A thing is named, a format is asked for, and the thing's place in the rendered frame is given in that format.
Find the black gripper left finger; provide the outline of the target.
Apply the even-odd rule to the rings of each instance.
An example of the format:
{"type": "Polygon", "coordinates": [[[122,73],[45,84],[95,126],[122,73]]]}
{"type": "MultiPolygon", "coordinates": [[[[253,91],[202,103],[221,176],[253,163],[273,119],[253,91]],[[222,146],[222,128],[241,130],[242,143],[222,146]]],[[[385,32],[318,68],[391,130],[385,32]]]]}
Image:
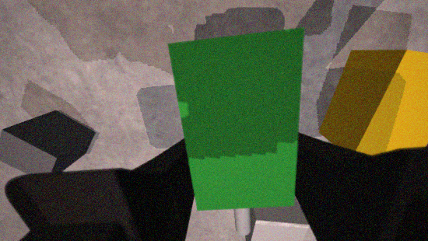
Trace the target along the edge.
{"type": "Polygon", "coordinates": [[[117,222],[128,241],[185,241],[195,197],[184,139],[133,170],[29,173],[5,194],[29,230],[117,222]]]}

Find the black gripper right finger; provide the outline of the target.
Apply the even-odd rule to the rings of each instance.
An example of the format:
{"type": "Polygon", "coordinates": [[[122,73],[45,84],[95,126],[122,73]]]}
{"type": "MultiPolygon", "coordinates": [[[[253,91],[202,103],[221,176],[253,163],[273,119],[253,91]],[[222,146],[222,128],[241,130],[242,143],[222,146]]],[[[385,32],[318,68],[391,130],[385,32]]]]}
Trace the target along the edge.
{"type": "Polygon", "coordinates": [[[295,197],[317,241],[394,241],[428,147],[368,155],[298,134],[295,197]]]}

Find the yellow block with grey metal pin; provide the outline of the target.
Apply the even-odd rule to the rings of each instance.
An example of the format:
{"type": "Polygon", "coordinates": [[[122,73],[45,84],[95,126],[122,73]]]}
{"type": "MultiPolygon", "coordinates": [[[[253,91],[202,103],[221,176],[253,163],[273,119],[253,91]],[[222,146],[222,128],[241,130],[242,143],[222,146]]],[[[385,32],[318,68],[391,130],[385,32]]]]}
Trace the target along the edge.
{"type": "Polygon", "coordinates": [[[368,155],[428,143],[428,53],[351,50],[319,131],[368,155]]]}

